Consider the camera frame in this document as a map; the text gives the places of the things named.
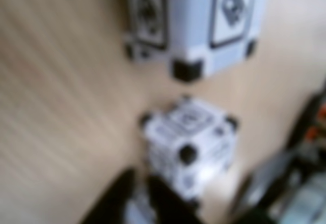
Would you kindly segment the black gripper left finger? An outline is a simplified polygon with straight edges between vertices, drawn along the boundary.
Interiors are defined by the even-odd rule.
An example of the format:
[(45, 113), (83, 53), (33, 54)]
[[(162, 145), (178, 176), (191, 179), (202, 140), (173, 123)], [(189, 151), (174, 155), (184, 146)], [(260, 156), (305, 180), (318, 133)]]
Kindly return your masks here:
[(105, 189), (80, 223), (124, 223), (125, 207), (135, 187), (134, 168), (126, 168)]

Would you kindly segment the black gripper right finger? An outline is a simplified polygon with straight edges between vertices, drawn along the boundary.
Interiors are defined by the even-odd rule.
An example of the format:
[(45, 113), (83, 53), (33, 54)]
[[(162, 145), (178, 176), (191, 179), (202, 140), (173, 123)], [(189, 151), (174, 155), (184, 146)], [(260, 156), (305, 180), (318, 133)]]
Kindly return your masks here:
[(157, 176), (147, 178), (150, 203), (158, 223), (203, 223), (191, 205), (186, 203)]

